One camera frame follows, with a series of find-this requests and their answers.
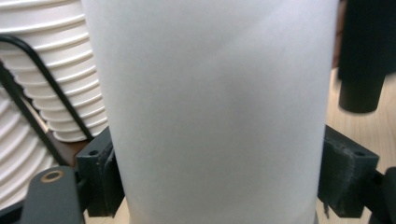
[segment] black cable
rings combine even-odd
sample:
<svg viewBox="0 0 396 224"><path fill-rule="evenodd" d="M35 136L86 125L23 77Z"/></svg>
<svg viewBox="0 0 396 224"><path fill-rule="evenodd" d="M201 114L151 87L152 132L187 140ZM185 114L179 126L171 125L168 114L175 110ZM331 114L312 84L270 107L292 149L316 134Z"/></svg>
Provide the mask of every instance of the black cable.
<svg viewBox="0 0 396 224"><path fill-rule="evenodd" d="M78 127L82 130L82 132L85 134L87 137L88 141L91 141L93 139L93 136L90 132L90 130L85 126L84 121L81 119L81 117L78 115L76 109L71 105L70 101L68 98L64 95L64 92L62 91L61 87L59 87L58 83L56 80L53 78L51 75L50 71L44 65L44 63L41 61L40 57L38 54L35 52L34 49L32 49L26 42L23 40L12 36L12 35L0 35L0 42L6 42L8 44L12 44L19 49L23 50L29 58L35 63L37 68L40 70L40 72L43 74L44 78L48 81L49 85L53 88L55 93L58 95L66 109L69 111L70 115L73 117L73 119L76 121Z"/></svg>
<svg viewBox="0 0 396 224"><path fill-rule="evenodd" d="M18 87L18 90L19 90L19 92L23 92L23 87L19 84L19 83L17 83L17 82L14 82L15 83L15 85ZM27 103L29 103L29 105L32 105L33 104L33 100L32 99L30 99L29 97L26 97L24 94L22 95L23 96L23 100L25 100L25 101L27 101ZM33 108L33 110L37 113L37 114L39 114L39 110L38 109L36 109L35 107L33 107L32 106L32 108Z"/></svg>
<svg viewBox="0 0 396 224"><path fill-rule="evenodd" d="M41 141L44 143L44 145L47 147L47 150L53 156L53 158L60 165L69 165L64 160L64 158L59 154L55 145L52 144L52 142L49 140L47 135L44 133L43 129L38 124L37 120L35 120L35 117L32 115L31 111L20 97L21 91L18 89L17 85L15 84L14 78L2 64L0 64L0 82L3 83L3 87L6 89L9 96L14 100L14 103L20 109L22 114L29 121L30 125L35 130L35 132L37 133Z"/></svg>

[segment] cup rim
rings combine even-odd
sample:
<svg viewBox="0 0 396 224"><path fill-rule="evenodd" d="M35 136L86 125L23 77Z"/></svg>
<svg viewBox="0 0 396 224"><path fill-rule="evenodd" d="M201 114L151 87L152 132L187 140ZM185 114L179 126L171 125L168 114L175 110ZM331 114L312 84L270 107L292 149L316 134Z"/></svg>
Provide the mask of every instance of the cup rim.
<svg viewBox="0 0 396 224"><path fill-rule="evenodd" d="M42 31L42 30L48 30L48 29L52 29L55 27L65 26L68 24L72 24L72 23L75 23L78 21L84 21L84 20L85 20L84 14L80 14L80 15L77 15L77 16L74 16L71 18L66 18L66 19L59 20L59 21L49 21L49 22L40 23L40 24L36 24L36 25L0 29L0 34L3 34L3 35L26 34L26 33L31 33L31 32Z"/></svg>
<svg viewBox="0 0 396 224"><path fill-rule="evenodd" d="M95 121L95 122L85 124L85 126L86 126L88 129L90 129L90 128L94 128L94 127L96 127L96 126L99 126L99 125L101 125L101 124L103 124L103 123L105 123L105 122L107 122L107 118L99 119L99 120L97 120L97 121ZM55 132L59 132L59 133L73 133L73 132L78 132L78 131L80 131L80 128L79 128L79 127L77 127L77 128L72 128L72 129L61 130L61 129L54 128L54 127L50 126L50 124L49 124L48 122L47 122L47 125L49 126L49 129L50 129L50 130L55 131Z"/></svg>
<svg viewBox="0 0 396 224"><path fill-rule="evenodd" d="M92 135L93 135L93 136L96 136L96 135L98 135L99 133L101 133L102 131L103 131L103 130L101 130L101 131L99 131L99 132L96 132L96 133L92 133ZM81 135L81 136L79 136L79 137L69 138L69 139L63 138L63 137L59 136L58 132L53 132L53 135L54 135L54 137L55 137L56 139L58 139L58 140L60 140L60 141L64 141L64 142L77 142L77 141L82 141L82 140L87 139L87 137L86 137L85 135Z"/></svg>
<svg viewBox="0 0 396 224"><path fill-rule="evenodd" d="M64 95L66 95L66 96L74 96L74 95L77 95L77 94L80 94L80 93L83 93L83 92L86 92L86 91L94 90L97 87L99 87L99 80L96 79L95 81L93 81L91 83L88 83L87 85L85 85L83 87L80 87L80 88L78 88L76 90L65 91ZM29 93L27 89L23 90L23 92L24 92L24 94L26 96L28 96L29 98L34 99L34 100L53 100L53 99L58 99L58 95L37 96L37 95L33 95L33 94Z"/></svg>
<svg viewBox="0 0 396 224"><path fill-rule="evenodd" d="M105 112L106 108L104 106L101 106L98 109L95 109L93 111L91 111L90 113L84 114L84 115L80 115L79 117L81 119L87 119L89 117L98 115L102 112ZM68 121L72 121L73 119L49 119L48 117L46 117L43 113L45 113L45 111L40 111L40 116L41 118L43 118L44 120L46 120L47 122L68 122Z"/></svg>
<svg viewBox="0 0 396 224"><path fill-rule="evenodd" d="M91 56L92 56L92 50L89 49L89 50L82 52L78 55L75 55L73 57L66 58L66 59L63 59L63 60L60 60L60 61L54 62L54 63L48 63L48 64L46 64L46 66L48 69L61 67L61 66L67 65L69 63L82 61L83 59L89 58ZM36 70L36 67L35 66L33 66L33 67L8 67L8 69L11 71L17 71L17 72L34 72Z"/></svg>
<svg viewBox="0 0 396 224"><path fill-rule="evenodd" d="M19 0L18 2L8 1L0 3L0 10L7 10L13 8L23 7L38 7L59 2L66 2L68 0Z"/></svg>
<svg viewBox="0 0 396 224"><path fill-rule="evenodd" d="M95 102L95 101L97 101L97 100L99 100L99 99L101 99L101 98L102 98L102 93L99 93L99 94L93 96L91 99L88 99L88 100L86 100L86 101L83 101L83 102L81 102L81 103L78 103L78 104L73 105L73 107L74 107L75 109L79 109L79 108L83 107L84 105L87 105L87 104L89 104L89 103ZM35 101L33 101L33 105L34 105L36 108L38 108L39 110L48 110L48 111L53 111L53 112L65 110L64 106L62 106L62 107L47 107L47 108L42 107L42 106L37 106L37 105L35 104Z"/></svg>
<svg viewBox="0 0 396 224"><path fill-rule="evenodd" d="M83 70L81 72L78 72L78 73L76 73L74 75L71 75L71 76L68 76L68 77L61 77L61 78L58 78L58 79L55 79L55 80L56 80L56 82L58 84L63 84L65 82L73 81L75 79L84 78L84 77L88 77L88 76L93 76L94 74L96 74L96 66L95 65L93 65L93 66L91 66L91 67L89 67L89 68L87 68L87 69L85 69L85 70ZM49 83L47 81L34 82L34 83L21 81L19 79L18 75L15 76L15 80L18 83L20 83L23 87L27 87L27 88L29 88L29 87L30 88L47 87L49 85Z"/></svg>
<svg viewBox="0 0 396 224"><path fill-rule="evenodd" d="M40 53L42 51L47 51L47 50L52 50L52 49L59 49L68 45L72 45L78 42L83 42L84 40L89 40L89 34L88 32L85 32L83 34L75 35L57 42L51 42L51 43L46 43L41 46L34 47L32 48L37 52ZM18 50L0 50L0 55L3 56L15 56L15 55L24 55L24 52L20 52Z"/></svg>

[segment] black 3d-printed part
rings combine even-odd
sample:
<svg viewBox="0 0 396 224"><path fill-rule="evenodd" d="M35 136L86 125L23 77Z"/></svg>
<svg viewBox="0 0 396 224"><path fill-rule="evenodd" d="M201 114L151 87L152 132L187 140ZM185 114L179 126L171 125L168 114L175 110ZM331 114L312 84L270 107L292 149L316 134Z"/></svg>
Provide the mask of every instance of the black 3d-printed part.
<svg viewBox="0 0 396 224"><path fill-rule="evenodd" d="M90 217L114 216L124 198L119 168L108 127L77 154L78 173L92 194Z"/></svg>
<svg viewBox="0 0 396 224"><path fill-rule="evenodd" d="M375 175L378 156L326 126L318 197L339 217L361 217L362 182Z"/></svg>
<svg viewBox="0 0 396 224"><path fill-rule="evenodd" d="M59 166L36 175L22 210L21 224L84 223L73 168Z"/></svg>

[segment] white cup stack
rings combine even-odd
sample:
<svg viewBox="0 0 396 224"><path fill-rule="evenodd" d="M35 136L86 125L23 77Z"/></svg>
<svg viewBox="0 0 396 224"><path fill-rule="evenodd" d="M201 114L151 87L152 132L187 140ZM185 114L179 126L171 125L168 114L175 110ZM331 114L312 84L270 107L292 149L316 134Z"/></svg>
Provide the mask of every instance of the white cup stack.
<svg viewBox="0 0 396 224"><path fill-rule="evenodd" d="M19 109L0 91L0 210L22 200L30 180L54 165Z"/></svg>
<svg viewBox="0 0 396 224"><path fill-rule="evenodd" d="M43 60L93 136L107 127L79 0L0 0L0 35L27 42ZM60 141L85 140L50 84L21 50L0 43L0 59Z"/></svg>

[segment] wooden table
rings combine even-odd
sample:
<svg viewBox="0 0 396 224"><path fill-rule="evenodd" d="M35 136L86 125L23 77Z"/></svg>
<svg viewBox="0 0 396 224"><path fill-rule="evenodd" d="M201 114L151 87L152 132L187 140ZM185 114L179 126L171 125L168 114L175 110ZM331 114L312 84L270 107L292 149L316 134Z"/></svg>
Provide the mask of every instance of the wooden table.
<svg viewBox="0 0 396 224"><path fill-rule="evenodd" d="M339 83L332 71L327 124L352 140L372 150L380 156L377 170L384 173L388 167L396 166L396 77L388 77L383 88L378 109L368 115L353 115L338 107ZM323 204L318 201L319 224L367 224L370 212L365 210L362 218L339 218L332 211L327 219L323 213ZM126 202L113 218L87 218L88 224L129 224Z"/></svg>

